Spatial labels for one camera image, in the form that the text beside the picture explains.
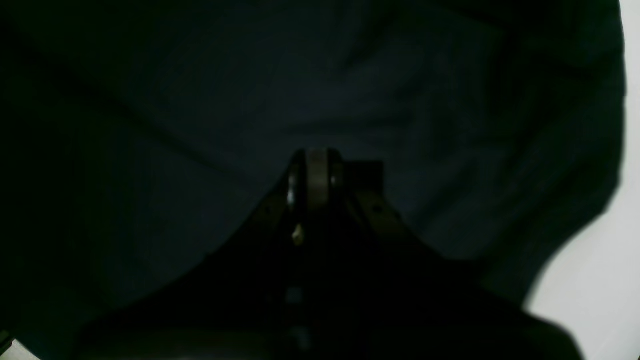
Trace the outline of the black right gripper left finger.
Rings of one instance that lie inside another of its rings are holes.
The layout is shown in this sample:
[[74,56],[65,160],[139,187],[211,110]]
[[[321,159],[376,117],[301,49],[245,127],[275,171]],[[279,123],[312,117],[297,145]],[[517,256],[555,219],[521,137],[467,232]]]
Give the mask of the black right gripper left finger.
[[238,231],[160,291],[94,322],[77,360],[306,360],[302,265],[312,150],[299,150]]

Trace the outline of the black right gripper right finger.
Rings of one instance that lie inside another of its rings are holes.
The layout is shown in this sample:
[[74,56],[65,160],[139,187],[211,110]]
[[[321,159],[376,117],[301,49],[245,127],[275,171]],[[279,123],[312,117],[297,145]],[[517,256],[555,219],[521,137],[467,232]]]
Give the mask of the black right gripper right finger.
[[423,244],[384,198],[381,161],[320,150],[322,301],[349,360],[580,360],[572,337],[478,287],[473,265]]

